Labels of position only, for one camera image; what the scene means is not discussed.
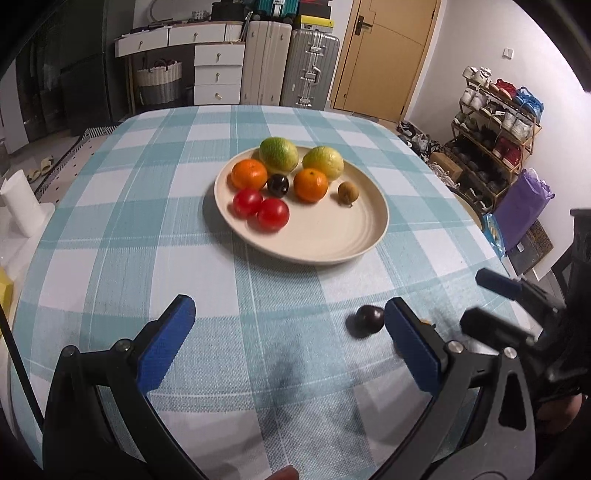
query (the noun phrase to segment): table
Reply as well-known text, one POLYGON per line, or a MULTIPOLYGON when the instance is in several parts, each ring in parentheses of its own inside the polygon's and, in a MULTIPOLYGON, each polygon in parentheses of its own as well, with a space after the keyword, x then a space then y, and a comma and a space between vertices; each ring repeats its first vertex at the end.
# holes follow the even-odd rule
MULTIPOLYGON (((443 183, 378 124, 265 106, 153 111, 122 124, 60 202, 14 334, 43 410, 62 347, 110 348, 188 294, 195 326, 149 398, 210 478, 263 480, 292 463, 303 479, 361 480, 399 445, 429 396, 385 329, 355 340, 346 317, 402 296, 446 339, 457 338, 460 316, 475 305, 515 320, 507 301, 476 286, 482 267, 505 272, 443 183), (357 261, 314 268, 233 235, 217 211, 214 179, 269 136, 330 145, 370 175, 389 204, 384 240, 357 261)), ((40 458, 41 436, 14 374, 11 384, 18 425, 40 458)))

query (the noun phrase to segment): silver suitcase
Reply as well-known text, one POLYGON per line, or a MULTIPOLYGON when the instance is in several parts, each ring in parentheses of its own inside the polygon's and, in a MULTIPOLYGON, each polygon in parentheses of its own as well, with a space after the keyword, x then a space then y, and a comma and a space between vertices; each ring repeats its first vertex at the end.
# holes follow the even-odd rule
POLYGON ((281 106, 324 110, 339 55, 339 39, 294 30, 281 92, 281 106))

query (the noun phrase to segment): white drawer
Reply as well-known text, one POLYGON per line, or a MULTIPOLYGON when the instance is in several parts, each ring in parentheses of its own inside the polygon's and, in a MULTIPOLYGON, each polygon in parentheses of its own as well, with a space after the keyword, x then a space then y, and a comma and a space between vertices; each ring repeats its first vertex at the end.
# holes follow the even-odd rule
POLYGON ((197 45, 195 47, 195 66, 242 65, 244 62, 244 43, 217 45, 197 45))
POLYGON ((195 67, 195 85, 240 85, 241 82, 240 65, 195 67))
POLYGON ((168 45, 224 41, 225 34, 226 25, 224 24, 195 24, 173 27, 170 29, 168 45))
POLYGON ((115 56, 124 57, 155 48, 168 47, 169 28, 159 28, 151 32, 134 33, 129 37, 120 38, 115 43, 115 56))
POLYGON ((197 85, 195 105, 238 105, 240 85, 197 85))

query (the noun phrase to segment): door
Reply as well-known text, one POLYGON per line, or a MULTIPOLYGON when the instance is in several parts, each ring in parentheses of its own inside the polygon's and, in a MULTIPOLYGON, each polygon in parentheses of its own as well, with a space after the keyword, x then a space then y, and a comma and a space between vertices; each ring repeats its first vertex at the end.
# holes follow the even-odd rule
POLYGON ((335 108, 398 122, 437 0, 361 0, 335 108))

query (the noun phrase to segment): orange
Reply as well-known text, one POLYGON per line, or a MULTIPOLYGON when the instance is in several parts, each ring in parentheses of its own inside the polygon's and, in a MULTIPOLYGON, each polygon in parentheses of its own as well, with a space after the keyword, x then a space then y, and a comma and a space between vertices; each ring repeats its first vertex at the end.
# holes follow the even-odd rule
POLYGON ((324 198, 329 189, 329 181, 321 171, 305 168, 294 178, 294 192, 305 202, 316 203, 324 198))
POLYGON ((260 190, 265 186, 268 178, 265 166, 252 158, 239 161, 232 169, 232 183, 239 190, 260 190))

